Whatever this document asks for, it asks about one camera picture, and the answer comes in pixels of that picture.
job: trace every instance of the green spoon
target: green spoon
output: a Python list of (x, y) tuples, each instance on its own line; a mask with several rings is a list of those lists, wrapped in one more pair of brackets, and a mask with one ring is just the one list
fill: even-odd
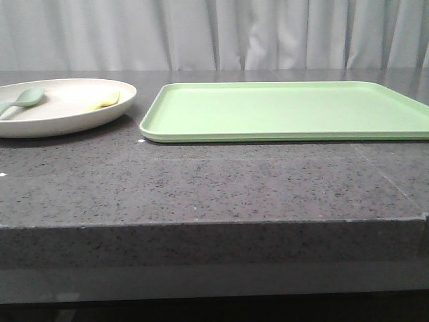
[(0, 115), (3, 114), (10, 106), (30, 107), (40, 102), (45, 89), (43, 87), (31, 87), (19, 94), (14, 102), (0, 103)]

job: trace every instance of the green tray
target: green tray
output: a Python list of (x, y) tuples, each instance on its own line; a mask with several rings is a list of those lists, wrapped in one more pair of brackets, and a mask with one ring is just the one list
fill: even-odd
[(140, 124), (157, 142), (429, 139), (429, 107), (375, 83), (180, 83)]

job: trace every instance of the plate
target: plate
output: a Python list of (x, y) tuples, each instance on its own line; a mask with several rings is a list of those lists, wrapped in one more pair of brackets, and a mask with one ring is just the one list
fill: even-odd
[[(14, 101), (30, 87), (44, 87), (44, 98), (33, 107), (10, 107), (0, 115), (0, 138), (42, 138), (91, 129), (124, 114), (137, 93), (134, 86), (117, 80), (51, 79), (0, 87), (0, 102)], [(117, 104), (82, 113), (113, 91), (120, 92)]]
[(429, 107), (367, 82), (179, 83), (140, 130), (157, 142), (427, 140)]

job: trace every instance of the spoon handle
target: spoon handle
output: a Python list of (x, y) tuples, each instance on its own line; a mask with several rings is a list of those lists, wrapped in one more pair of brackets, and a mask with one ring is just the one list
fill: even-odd
[(14, 102), (12, 102), (12, 103), (10, 103), (10, 102), (1, 103), (0, 104), (0, 115), (3, 114), (4, 112), (6, 112), (6, 110), (8, 108), (10, 108), (10, 106), (13, 106), (13, 103)]

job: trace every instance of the speckled countertop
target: speckled countertop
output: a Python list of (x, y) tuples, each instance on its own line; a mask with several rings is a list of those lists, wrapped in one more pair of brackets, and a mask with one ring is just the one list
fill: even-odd
[(371, 81), (429, 104), (429, 69), (0, 72), (109, 78), (126, 115), (0, 139), (0, 269), (403, 260), (428, 255), (428, 142), (155, 144), (139, 122), (181, 82)]

